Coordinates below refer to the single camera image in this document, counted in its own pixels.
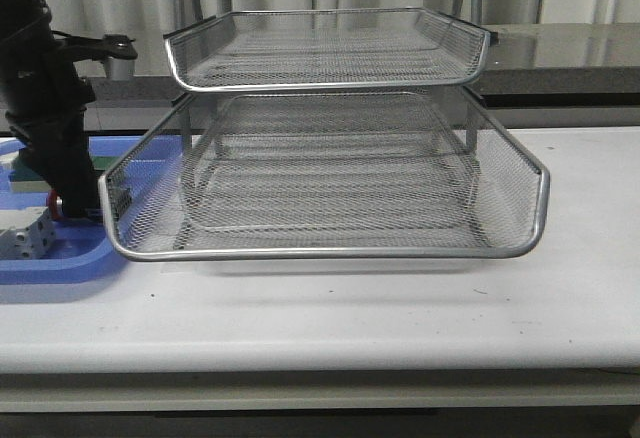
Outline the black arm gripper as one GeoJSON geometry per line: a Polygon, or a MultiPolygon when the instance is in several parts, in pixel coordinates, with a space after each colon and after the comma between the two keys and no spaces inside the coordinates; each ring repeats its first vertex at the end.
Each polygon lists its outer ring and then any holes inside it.
{"type": "Polygon", "coordinates": [[[82,122],[69,122],[95,100],[75,64],[111,54],[104,40],[53,31],[34,22],[1,40],[1,96],[7,121],[24,144],[20,158],[62,200],[66,218],[100,218],[97,175],[82,122]]]}

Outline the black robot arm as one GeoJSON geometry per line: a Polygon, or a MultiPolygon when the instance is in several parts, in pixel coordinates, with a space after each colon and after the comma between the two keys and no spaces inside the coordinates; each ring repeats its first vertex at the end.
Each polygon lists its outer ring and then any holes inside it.
{"type": "Polygon", "coordinates": [[[108,78],[127,80],[138,57],[125,35],[74,36],[51,21],[46,0],[1,0],[1,97],[11,131],[34,148],[83,140],[86,105],[96,97],[77,62],[99,61],[108,78]]]}

